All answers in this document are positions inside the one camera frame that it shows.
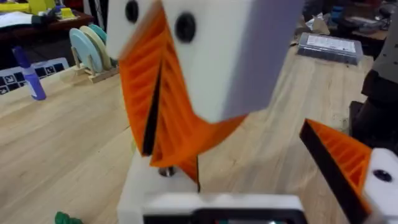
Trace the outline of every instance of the orange 3d printed part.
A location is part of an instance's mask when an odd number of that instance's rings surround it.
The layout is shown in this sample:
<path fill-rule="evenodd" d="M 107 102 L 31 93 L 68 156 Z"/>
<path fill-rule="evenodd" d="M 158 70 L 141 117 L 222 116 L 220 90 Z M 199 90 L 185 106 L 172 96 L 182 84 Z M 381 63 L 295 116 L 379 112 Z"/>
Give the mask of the orange 3d printed part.
<path fill-rule="evenodd" d="M 197 155 L 229 136 L 244 116 L 210 124 L 195 115 L 164 11 L 147 25 L 119 61 L 131 130 L 152 166 L 179 166 L 197 181 Z"/>
<path fill-rule="evenodd" d="M 316 121 L 306 119 L 300 138 L 311 153 L 350 223 L 363 223 L 370 206 L 362 191 L 371 148 Z"/>

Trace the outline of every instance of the yellow disc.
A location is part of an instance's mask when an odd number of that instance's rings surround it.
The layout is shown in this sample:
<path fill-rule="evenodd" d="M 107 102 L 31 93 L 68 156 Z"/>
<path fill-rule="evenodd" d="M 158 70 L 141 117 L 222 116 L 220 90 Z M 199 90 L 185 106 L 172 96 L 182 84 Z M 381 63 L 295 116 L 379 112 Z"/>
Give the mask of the yellow disc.
<path fill-rule="evenodd" d="M 109 55 L 106 53 L 106 48 L 104 42 L 101 38 L 88 26 L 81 26 L 80 30 L 86 34 L 86 36 L 91 40 L 94 46 L 97 48 L 98 53 L 101 55 L 102 64 L 105 70 L 109 70 L 112 68 L 111 59 Z"/>

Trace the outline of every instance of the blue glue stick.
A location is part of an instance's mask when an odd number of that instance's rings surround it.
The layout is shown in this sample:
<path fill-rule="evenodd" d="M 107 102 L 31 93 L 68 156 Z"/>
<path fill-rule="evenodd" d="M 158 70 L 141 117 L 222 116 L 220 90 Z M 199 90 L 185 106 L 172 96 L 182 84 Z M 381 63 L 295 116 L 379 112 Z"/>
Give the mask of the blue glue stick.
<path fill-rule="evenodd" d="M 14 54 L 19 66 L 22 67 L 22 74 L 24 75 L 27 86 L 30 88 L 33 99 L 44 100 L 46 96 L 43 87 L 40 84 L 40 79 L 32 66 L 30 66 L 23 49 L 20 46 L 14 47 L 12 49 L 12 53 Z"/>

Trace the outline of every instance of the green toy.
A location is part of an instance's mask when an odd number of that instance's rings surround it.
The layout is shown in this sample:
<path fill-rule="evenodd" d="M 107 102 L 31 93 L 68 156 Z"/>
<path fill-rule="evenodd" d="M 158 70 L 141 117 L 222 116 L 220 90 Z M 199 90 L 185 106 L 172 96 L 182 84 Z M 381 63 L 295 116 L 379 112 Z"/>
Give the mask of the green toy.
<path fill-rule="evenodd" d="M 55 224 L 83 224 L 78 218 L 71 218 L 68 214 L 57 212 L 54 218 Z"/>

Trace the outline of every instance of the blue cap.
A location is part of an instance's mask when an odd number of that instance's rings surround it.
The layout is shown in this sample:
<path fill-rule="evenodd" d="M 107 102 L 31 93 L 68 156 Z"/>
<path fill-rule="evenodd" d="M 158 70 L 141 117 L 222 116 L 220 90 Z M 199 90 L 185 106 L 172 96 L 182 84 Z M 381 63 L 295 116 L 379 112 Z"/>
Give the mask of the blue cap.
<path fill-rule="evenodd" d="M 12 53 L 14 54 L 14 57 L 17 60 L 19 66 L 21 66 L 22 68 L 30 67 L 30 63 L 29 63 L 22 47 L 20 47 L 20 46 L 14 47 L 12 49 Z"/>

